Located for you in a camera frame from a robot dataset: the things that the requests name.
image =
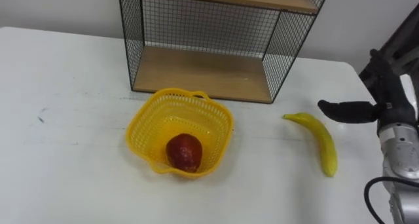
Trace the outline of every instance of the black metal frame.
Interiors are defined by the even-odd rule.
[[[131,89],[134,90],[139,67],[137,63],[141,61],[144,47],[163,45],[166,48],[261,59],[272,98],[271,103],[273,103],[324,1],[312,0],[318,11],[317,13],[307,13],[208,0],[138,0],[138,4],[134,4],[134,0],[119,0]],[[180,5],[181,8],[185,8],[185,10],[176,10],[176,15],[180,15],[180,20],[165,16],[165,12],[175,12],[173,7],[169,7],[168,4],[175,5],[174,7]],[[139,13],[133,13],[136,8],[140,9]],[[223,17],[230,12],[236,13],[235,15],[239,16],[239,19],[235,15],[230,15],[228,18]],[[220,15],[220,18],[224,18],[223,22],[225,23],[213,24],[217,14]],[[201,24],[203,22],[201,16],[205,15],[213,21],[209,22],[207,26]],[[201,28],[203,32],[199,33],[200,35],[189,37],[187,36],[190,34],[188,29],[180,31],[179,28],[176,28],[183,24],[192,26],[193,30]],[[141,37],[138,35],[138,29],[141,30]]]
[[[419,4],[380,49],[397,75],[408,74],[412,79],[416,97],[419,99]],[[379,73],[368,63],[359,74],[375,101],[380,92]]]

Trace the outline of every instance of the basket handle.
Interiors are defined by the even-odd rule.
[[[197,96],[201,96],[202,98],[204,98],[205,100],[211,102],[213,100],[210,99],[210,97],[203,91],[197,90],[194,92],[191,92],[192,96],[197,97]]]
[[[155,162],[149,162],[151,169],[158,174],[166,174],[172,170],[172,168],[161,168],[157,166]]]

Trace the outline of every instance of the black cable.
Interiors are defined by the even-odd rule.
[[[371,205],[371,201],[369,200],[369,190],[371,189],[371,187],[378,183],[378,182],[383,182],[383,181],[391,181],[391,182],[397,182],[397,183],[402,183],[404,185],[408,185],[411,187],[415,187],[415,188],[419,188],[419,183],[413,182],[413,181],[409,181],[406,179],[401,179],[398,177],[376,177],[370,181],[368,181],[368,183],[365,185],[364,188],[364,200],[365,200],[365,204],[367,205],[368,211],[371,213],[371,215],[373,215],[373,217],[375,218],[375,220],[379,223],[379,224],[385,224],[381,218],[378,216],[378,214],[375,212],[373,206]]]

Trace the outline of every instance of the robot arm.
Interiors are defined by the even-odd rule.
[[[390,210],[396,224],[419,223],[419,135],[416,113],[409,103],[399,76],[376,50],[371,62],[379,73],[380,96],[376,105],[369,102],[329,103],[320,100],[319,108],[330,119],[343,123],[378,121],[377,134],[384,156],[383,177],[365,188],[368,208],[379,223],[384,223],[369,204],[368,192],[374,183],[384,182],[390,193]]]

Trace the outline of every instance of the white wall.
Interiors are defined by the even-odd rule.
[[[300,56],[365,67],[419,0],[326,0]],[[122,37],[118,0],[0,0],[0,26]]]

